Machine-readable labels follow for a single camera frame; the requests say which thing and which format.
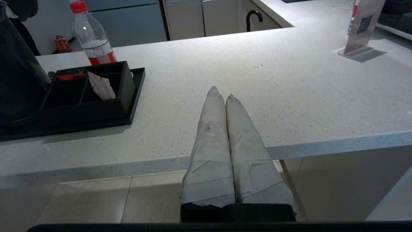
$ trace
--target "black base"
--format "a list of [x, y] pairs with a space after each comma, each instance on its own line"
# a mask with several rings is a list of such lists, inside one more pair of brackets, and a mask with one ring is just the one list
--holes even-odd
[[145, 79], [146, 73], [145, 68], [132, 69], [130, 71], [133, 73], [133, 81], [136, 85], [136, 91], [133, 97], [133, 101], [131, 103], [131, 110], [129, 111], [127, 117], [120, 119], [118, 118], [115, 120], [101, 121], [98, 123], [71, 125], [68, 127], [64, 127], [61, 125], [50, 125], [48, 120], [42, 117], [39, 120], [25, 126], [0, 128], [0, 141], [16, 140], [45, 135], [64, 134], [85, 130], [95, 130], [100, 128], [131, 124], [133, 122], [134, 113], [136, 111], [137, 102], [140, 97], [140, 92], [142, 90], [143, 81]]
[[185, 203], [180, 206], [183, 223], [268, 223], [295, 222], [288, 204], [230, 204], [222, 208]]

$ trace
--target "white countertop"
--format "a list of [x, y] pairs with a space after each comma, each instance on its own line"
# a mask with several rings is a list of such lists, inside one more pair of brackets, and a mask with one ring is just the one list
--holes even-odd
[[[242, 101], [273, 159], [411, 145], [411, 42], [376, 32], [383, 55], [332, 53], [351, 12], [331, 6], [351, 2], [255, 0], [294, 27], [115, 48], [146, 68], [133, 124], [0, 142], [0, 187], [184, 170], [212, 85]], [[88, 65], [83, 52], [38, 60], [46, 71]]]

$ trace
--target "plastic water bottle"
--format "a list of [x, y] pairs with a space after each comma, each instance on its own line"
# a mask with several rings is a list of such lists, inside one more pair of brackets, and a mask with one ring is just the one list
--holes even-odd
[[83, 1], [72, 2], [70, 8], [76, 14], [72, 31], [76, 32], [76, 38], [90, 63], [98, 65], [117, 62], [106, 32], [104, 32], [102, 25], [89, 14], [86, 3]]

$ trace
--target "paper-wrapped object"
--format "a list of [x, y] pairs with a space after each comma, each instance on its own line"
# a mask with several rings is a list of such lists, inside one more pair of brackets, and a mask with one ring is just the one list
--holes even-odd
[[225, 102], [214, 86], [203, 105], [181, 204], [224, 207], [235, 203]]
[[290, 204], [292, 192], [283, 182], [259, 132], [239, 99], [230, 95], [226, 115], [238, 203]]

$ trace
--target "red item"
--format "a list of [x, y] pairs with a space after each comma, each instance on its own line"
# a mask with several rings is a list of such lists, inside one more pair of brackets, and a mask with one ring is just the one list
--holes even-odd
[[56, 50], [58, 53], [66, 53], [66, 52], [71, 52], [71, 46], [70, 43], [68, 43], [63, 36], [56, 36], [56, 39], [54, 40], [54, 44], [56, 45]]
[[101, 57], [95, 57], [95, 58], [89, 57], [89, 61], [92, 65], [98, 65], [98, 64], [107, 64], [107, 63], [117, 62], [117, 59], [115, 57], [115, 54], [112, 51]]
[[78, 14], [87, 11], [86, 3], [83, 1], [77, 1], [70, 3], [70, 9], [73, 13]]
[[58, 75], [58, 80], [73, 80], [76, 77], [87, 77], [85, 73], [78, 73], [78, 74], [67, 74], [67, 75]]

